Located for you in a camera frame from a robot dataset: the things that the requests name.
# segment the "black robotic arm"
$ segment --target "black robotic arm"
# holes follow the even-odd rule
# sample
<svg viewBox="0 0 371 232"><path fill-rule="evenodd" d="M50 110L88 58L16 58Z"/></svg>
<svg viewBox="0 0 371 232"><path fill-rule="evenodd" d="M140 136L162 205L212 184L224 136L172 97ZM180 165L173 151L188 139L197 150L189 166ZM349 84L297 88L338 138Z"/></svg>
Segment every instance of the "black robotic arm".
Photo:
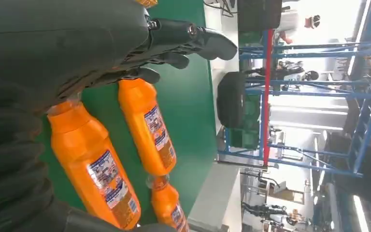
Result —
<svg viewBox="0 0 371 232"><path fill-rule="evenodd" d="M236 51L215 31L150 19L133 0L0 0L0 232L118 231L54 198L38 160L40 117L86 87L158 80L145 64L185 68L184 55Z"/></svg>

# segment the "cable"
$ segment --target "cable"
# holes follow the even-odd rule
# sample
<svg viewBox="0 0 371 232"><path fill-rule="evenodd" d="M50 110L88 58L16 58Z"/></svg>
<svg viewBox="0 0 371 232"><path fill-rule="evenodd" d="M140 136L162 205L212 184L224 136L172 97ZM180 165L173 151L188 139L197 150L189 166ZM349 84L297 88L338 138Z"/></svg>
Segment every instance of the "cable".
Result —
<svg viewBox="0 0 371 232"><path fill-rule="evenodd" d="M233 17L234 17L233 14L238 14L238 12L232 12L232 11L231 11L231 9L230 9L229 6L228 6L228 2L227 2L227 0L222 0L222 2L223 2L223 5L224 5L223 7L212 6L212 5L206 4L205 2L203 2L203 3L204 3L204 5L206 5L206 6L208 6L208 7L222 10L222 11L223 11L223 12L222 12L222 16L225 16L225 17L233 18Z"/></svg>

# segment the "green table surface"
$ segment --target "green table surface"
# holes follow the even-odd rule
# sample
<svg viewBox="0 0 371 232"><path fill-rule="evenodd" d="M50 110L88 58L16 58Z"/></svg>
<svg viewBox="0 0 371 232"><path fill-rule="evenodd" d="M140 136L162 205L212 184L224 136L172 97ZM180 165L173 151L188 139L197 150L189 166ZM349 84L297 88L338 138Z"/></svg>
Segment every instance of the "green table surface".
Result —
<svg viewBox="0 0 371 232"><path fill-rule="evenodd" d="M191 21L205 25L201 0L160 0L149 10L152 17ZM215 121L209 63L190 55L186 69L170 65L151 66L161 74L155 85L157 100L177 153L177 165L170 174L171 184L180 193L184 212L188 215L216 155ZM117 101L116 84L87 89L82 101L89 113L107 128L112 143L128 174L142 207L141 224L156 222L150 204L150 190L145 184L147 173ZM55 195L70 205L84 209L50 147L50 125L43 118L39 140L45 145L41 159L49 165Z"/></svg>

